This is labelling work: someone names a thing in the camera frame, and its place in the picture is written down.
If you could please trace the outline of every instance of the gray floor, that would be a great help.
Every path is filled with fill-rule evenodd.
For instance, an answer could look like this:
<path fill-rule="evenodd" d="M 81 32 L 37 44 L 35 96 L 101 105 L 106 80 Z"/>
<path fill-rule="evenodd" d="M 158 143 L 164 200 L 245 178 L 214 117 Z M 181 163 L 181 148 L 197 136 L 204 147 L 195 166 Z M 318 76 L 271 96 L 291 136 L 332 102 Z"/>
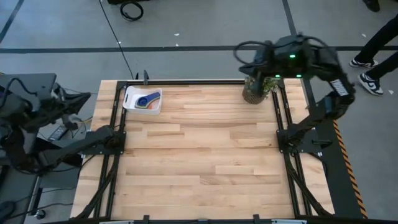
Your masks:
<path fill-rule="evenodd" d="M 0 29 L 18 0 L 0 0 Z M 380 0 L 381 12 L 366 9 L 362 0 L 288 0 L 298 31 L 314 35 L 334 46 L 362 46 L 390 18 L 398 3 Z M 125 21 L 117 6 L 104 1 L 104 8 L 123 47 L 173 47 L 235 45 L 245 40 L 276 40 L 289 35 L 281 0 L 151 0 L 143 2 L 145 14 L 137 22 Z M 389 45 L 398 45 L 394 39 Z M 118 47 L 99 2 L 96 0 L 25 0 L 0 43 L 3 49 Z M 340 52 L 343 64 L 357 52 Z M 380 52 L 383 60 L 392 52 Z M 242 52 L 250 58 L 251 51 Z M 151 78 L 241 78 L 239 63 L 230 51 L 126 52 L 132 72 L 149 72 Z M 362 70 L 345 67 L 352 81 Z M 0 54 L 4 73 L 55 72 L 64 87 L 98 91 L 100 80 L 129 79 L 130 73 L 117 52 L 63 54 Z M 356 101 L 339 120 L 354 174 L 370 218 L 398 220 L 398 183 L 395 160 L 395 125 L 398 124 L 398 71 L 382 79 L 383 97 L 372 96 L 357 85 Z M 316 99 L 329 88 L 312 80 Z M 93 114 L 95 97 L 79 116 Z M 41 130 L 49 136 L 57 127 Z M 74 192 L 54 192 L 43 197 L 42 205 L 68 203 Z M 52 222 L 66 220 L 70 208 L 47 209 Z M 37 223 L 29 217 L 26 223 Z"/>

